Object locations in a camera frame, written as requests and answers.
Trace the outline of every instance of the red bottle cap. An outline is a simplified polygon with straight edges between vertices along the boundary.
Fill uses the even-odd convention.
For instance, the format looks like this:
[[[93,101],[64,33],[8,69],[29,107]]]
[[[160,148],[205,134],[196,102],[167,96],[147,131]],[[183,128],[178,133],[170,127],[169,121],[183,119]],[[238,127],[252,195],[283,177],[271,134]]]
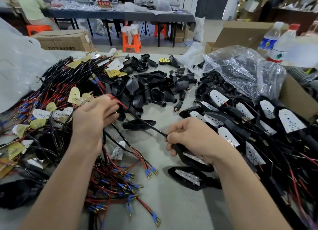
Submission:
[[[291,24],[288,28],[288,30],[297,31],[300,27],[300,24]]]

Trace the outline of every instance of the water bottle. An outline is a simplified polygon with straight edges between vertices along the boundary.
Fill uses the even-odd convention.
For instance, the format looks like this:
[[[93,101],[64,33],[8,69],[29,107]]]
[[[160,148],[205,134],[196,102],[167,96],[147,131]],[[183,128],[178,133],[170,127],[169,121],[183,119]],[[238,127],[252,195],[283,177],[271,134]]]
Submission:
[[[283,22],[275,22],[274,26],[264,35],[264,38],[257,49],[257,52],[262,57],[266,58],[268,56],[268,52],[273,49],[274,44],[280,37],[280,29],[283,25]]]
[[[268,54],[268,61],[281,63],[288,51],[294,46],[296,32],[300,24],[291,24],[286,31],[275,43],[273,49]]]

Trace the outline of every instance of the bottle cap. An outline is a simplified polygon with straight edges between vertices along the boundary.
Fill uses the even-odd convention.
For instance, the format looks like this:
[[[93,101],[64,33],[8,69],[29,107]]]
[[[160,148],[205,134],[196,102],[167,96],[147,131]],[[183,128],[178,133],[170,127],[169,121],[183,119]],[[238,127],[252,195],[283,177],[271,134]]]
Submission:
[[[291,24],[288,30],[297,31],[300,27],[300,24]]]
[[[283,23],[283,22],[275,22],[275,24],[274,24],[273,28],[280,29],[280,28],[282,28],[282,27],[283,27],[283,25],[284,25],[284,23]]]

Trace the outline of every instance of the red sign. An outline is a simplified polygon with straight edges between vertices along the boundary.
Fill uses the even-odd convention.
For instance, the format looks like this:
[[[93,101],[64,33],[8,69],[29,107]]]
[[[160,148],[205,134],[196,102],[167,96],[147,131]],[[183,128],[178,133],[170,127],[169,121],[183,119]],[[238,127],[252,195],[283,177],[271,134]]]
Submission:
[[[97,5],[100,6],[100,7],[103,7],[103,8],[109,8],[109,7],[112,7],[112,5],[110,4],[109,1],[98,1],[97,2]]]

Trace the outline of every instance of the hand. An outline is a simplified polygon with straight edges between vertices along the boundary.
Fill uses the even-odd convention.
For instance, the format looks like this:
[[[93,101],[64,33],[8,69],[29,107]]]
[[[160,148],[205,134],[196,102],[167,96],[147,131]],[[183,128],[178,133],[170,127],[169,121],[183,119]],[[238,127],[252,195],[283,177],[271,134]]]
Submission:
[[[209,163],[225,157],[229,151],[236,151],[225,139],[195,117],[173,123],[166,134],[167,150],[171,151],[173,157],[177,153],[172,149],[172,144],[183,144],[191,152],[203,156]]]
[[[107,95],[95,98],[79,107],[73,114],[73,134],[69,149],[96,158],[101,152],[102,131],[119,114],[117,101]]]

